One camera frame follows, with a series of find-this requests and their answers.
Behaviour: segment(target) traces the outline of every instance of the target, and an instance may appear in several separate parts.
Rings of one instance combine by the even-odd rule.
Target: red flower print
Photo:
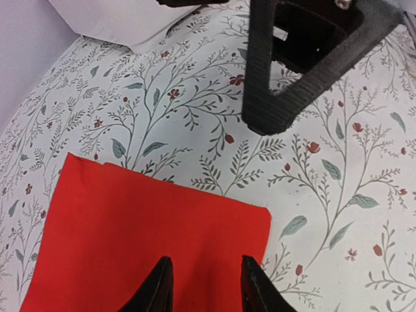
[[[357,257],[357,250],[352,250],[352,248],[347,251],[348,252],[348,256],[345,257],[345,260],[351,260],[351,262],[354,262],[356,260]]]
[[[175,98],[177,98],[180,95],[179,89],[171,89],[171,91],[168,93],[168,96],[170,96],[170,100],[173,101]]]
[[[363,128],[361,126],[361,124],[359,122],[354,122],[354,124],[352,125],[352,128],[356,131],[356,132],[362,132]]]
[[[316,142],[312,142],[310,143],[310,145],[307,146],[307,150],[312,154],[316,154],[320,151],[319,144]]]
[[[234,143],[234,138],[233,138],[233,136],[232,136],[232,135],[226,134],[225,139],[226,139],[226,142],[227,142],[228,144],[232,144],[232,143]]]
[[[230,77],[229,83],[231,85],[239,86],[244,82],[244,75],[237,75],[236,77]]]
[[[372,249],[374,250],[374,253],[377,257],[381,257],[383,255],[383,250],[380,246],[376,245]]]
[[[26,195],[29,195],[32,192],[33,186],[28,184],[26,188]]]
[[[300,275],[302,275],[302,272],[304,271],[304,268],[303,268],[303,266],[302,265],[298,265],[297,267],[296,267],[296,270],[294,271],[295,273],[296,273],[296,276],[300,276]]]
[[[102,125],[103,125],[103,121],[100,120],[99,118],[96,120],[96,122],[94,122],[94,128],[99,128]]]

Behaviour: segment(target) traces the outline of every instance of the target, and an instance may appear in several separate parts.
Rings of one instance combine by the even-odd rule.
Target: metal screw
[[[334,2],[341,10],[348,10],[352,4],[352,0],[334,0]]]

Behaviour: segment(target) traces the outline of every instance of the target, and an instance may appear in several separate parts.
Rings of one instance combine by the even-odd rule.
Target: white floral fabric
[[[25,297],[68,152],[267,207],[263,266],[299,311],[416,311],[410,36],[261,137],[240,119],[248,11],[204,7],[142,55],[80,38],[38,83],[0,139],[0,311]],[[276,90],[298,78],[273,72]]]

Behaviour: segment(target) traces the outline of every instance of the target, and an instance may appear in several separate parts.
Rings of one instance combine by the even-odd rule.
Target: white paper
[[[156,0],[49,0],[78,34],[122,44],[135,53],[152,49],[195,7],[169,8]]]

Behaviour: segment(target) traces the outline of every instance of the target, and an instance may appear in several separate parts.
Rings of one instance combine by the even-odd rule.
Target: red fabric
[[[21,312],[119,310],[163,255],[175,312],[239,312],[242,255],[261,262],[264,208],[68,155]]]

